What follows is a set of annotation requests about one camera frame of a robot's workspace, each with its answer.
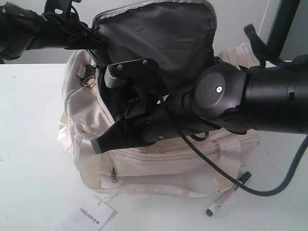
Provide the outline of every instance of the marker pen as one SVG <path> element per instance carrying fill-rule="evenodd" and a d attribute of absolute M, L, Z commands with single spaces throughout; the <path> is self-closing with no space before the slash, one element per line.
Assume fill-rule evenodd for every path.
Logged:
<path fill-rule="evenodd" d="M 245 184 L 249 178 L 251 178 L 251 173 L 246 172 L 239 178 L 239 181 Z M 206 214 L 211 217 L 221 208 L 221 206 L 232 197 L 239 189 L 239 186 L 234 185 L 226 194 L 222 195 L 218 200 L 213 203 L 213 205 L 206 210 Z"/>

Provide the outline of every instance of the white wall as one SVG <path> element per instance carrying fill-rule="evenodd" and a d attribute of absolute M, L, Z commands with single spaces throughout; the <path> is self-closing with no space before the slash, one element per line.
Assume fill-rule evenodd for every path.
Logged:
<path fill-rule="evenodd" d="M 293 60 L 298 55 L 308 54 L 308 1 L 300 1 L 290 32 L 285 41 L 281 58 Z"/>
<path fill-rule="evenodd" d="M 44 10 L 45 0 L 9 0 L 37 13 Z M 98 13 L 139 2 L 141 0 L 83 0 L 74 3 L 82 21 L 91 25 L 92 19 Z M 214 40 L 215 53 L 218 54 L 225 48 L 232 48 L 245 41 L 243 27 L 252 23 L 263 40 L 267 41 L 273 21 L 276 16 L 280 0 L 209 0 L 215 8 L 218 29 Z M 26 51 L 15 61 L 6 63 L 65 63 L 71 51 L 65 50 L 40 50 Z"/>

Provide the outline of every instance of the white tabletop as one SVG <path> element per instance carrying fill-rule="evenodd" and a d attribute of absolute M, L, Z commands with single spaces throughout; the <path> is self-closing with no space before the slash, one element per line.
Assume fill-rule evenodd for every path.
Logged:
<path fill-rule="evenodd" d="M 1 231 L 52 231 L 76 203 L 93 194 L 57 141 L 64 67 L 0 65 Z M 304 136 L 259 134 L 247 186 L 269 190 L 281 183 Z M 283 193 L 262 198 L 240 191 L 212 218 L 205 209 L 216 195 L 119 195 L 108 201 L 116 213 L 103 231 L 307 230 L 307 175 L 305 155 Z"/>

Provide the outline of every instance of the screw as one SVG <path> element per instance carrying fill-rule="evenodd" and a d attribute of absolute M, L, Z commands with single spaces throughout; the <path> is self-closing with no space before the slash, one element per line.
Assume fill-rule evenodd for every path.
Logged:
<path fill-rule="evenodd" d="M 221 92 L 222 92 L 222 86 L 218 86 L 218 87 L 216 88 L 216 92 L 217 92 L 217 93 L 221 93 Z"/>

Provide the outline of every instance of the beige bag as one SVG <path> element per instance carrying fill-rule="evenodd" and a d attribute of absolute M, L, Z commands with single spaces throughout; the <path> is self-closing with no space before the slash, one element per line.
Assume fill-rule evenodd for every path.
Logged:
<path fill-rule="evenodd" d="M 250 67 L 257 60 L 247 44 L 224 51 L 221 59 Z M 153 146 L 113 150 L 96 155 L 90 140 L 101 136 L 114 123 L 96 85 L 80 85 L 81 65 L 93 64 L 86 51 L 75 52 L 66 67 L 63 84 L 65 113 L 59 140 L 74 157 L 84 184 L 99 193 L 158 193 L 204 197 L 225 191 L 231 183 L 224 179 L 181 139 L 159 141 Z M 204 142 L 190 139 L 209 159 L 232 177 L 258 145 L 254 131 L 235 135 L 225 129 L 210 132 Z"/>

